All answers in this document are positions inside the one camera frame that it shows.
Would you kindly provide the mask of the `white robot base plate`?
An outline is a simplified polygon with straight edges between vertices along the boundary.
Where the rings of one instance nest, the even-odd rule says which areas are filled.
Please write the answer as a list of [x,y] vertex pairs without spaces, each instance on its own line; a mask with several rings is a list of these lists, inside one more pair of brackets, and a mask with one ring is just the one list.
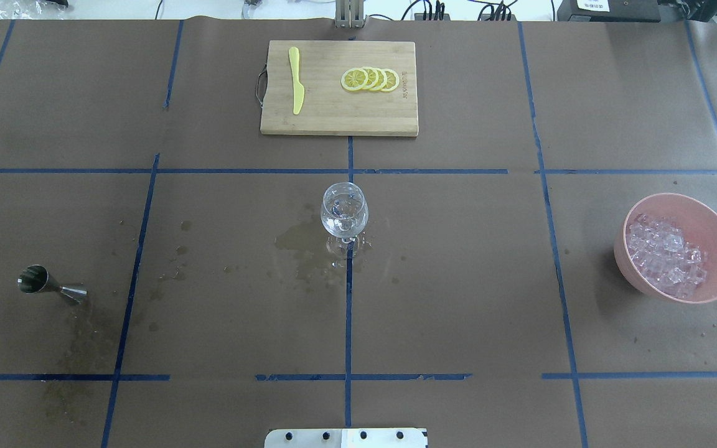
[[265,447],[428,447],[426,429],[415,427],[279,429]]

